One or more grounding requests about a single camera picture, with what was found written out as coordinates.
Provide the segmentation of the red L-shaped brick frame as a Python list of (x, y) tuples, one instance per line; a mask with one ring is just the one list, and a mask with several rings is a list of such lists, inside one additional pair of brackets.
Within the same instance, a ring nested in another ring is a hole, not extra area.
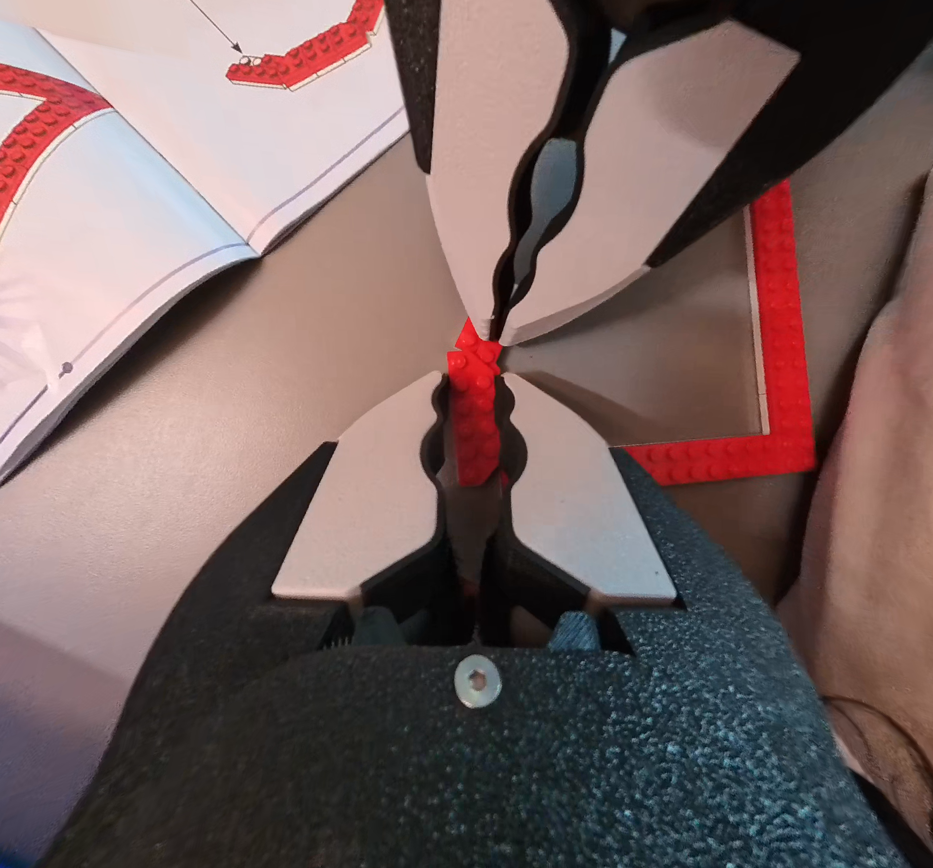
[(627, 446), (660, 486), (802, 473), (816, 464), (789, 180), (745, 208), (743, 226), (760, 430)]

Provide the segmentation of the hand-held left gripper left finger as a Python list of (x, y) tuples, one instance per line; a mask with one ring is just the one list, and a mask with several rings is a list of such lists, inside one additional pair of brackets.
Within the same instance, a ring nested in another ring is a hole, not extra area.
[(272, 586), (291, 600), (362, 600), (386, 571), (440, 541), (443, 454), (439, 371), (428, 372), (347, 428)]

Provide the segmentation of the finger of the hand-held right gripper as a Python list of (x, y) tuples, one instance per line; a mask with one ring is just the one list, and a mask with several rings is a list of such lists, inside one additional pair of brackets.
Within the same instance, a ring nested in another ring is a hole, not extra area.
[(511, 347), (565, 325), (647, 271), (647, 259), (799, 62), (726, 21), (621, 64), (582, 150), (577, 204), (508, 313)]
[(480, 334), (503, 334), (519, 285), (545, 143), (570, 136), (607, 67), (608, 22), (587, 0), (440, 0), (427, 176), (439, 241)]

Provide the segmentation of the grey desk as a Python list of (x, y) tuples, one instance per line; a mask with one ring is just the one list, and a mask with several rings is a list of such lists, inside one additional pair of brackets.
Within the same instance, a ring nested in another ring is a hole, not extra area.
[[(2, 486), (2, 682), (121, 693), (204, 560), (312, 450), (441, 369), (466, 312), (403, 138), (137, 343)], [(612, 445), (760, 428), (741, 218), (507, 368)]]

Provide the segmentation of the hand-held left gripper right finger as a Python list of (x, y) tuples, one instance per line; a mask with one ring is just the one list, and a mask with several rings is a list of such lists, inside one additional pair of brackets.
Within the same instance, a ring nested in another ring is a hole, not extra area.
[(677, 591), (619, 467), (582, 417), (514, 373), (509, 425), (524, 466), (509, 491), (520, 545), (584, 602), (674, 602)]

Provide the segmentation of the person's beige shirt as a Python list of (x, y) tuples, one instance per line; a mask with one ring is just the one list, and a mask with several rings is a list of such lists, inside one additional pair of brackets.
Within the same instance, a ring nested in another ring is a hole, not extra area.
[(932, 178), (872, 322), (778, 607), (845, 763), (931, 866)]

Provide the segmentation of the white instruction booklet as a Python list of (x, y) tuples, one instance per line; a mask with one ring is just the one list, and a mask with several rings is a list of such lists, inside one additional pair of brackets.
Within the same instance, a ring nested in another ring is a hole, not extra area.
[(1, 470), (408, 130), (383, 0), (2, 0)]

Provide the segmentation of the long red brick strip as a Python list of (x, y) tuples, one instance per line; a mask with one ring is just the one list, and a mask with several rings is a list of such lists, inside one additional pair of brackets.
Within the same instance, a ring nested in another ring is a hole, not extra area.
[(496, 377), (475, 371), (449, 376), (449, 418), (463, 487), (481, 486), (499, 470)]

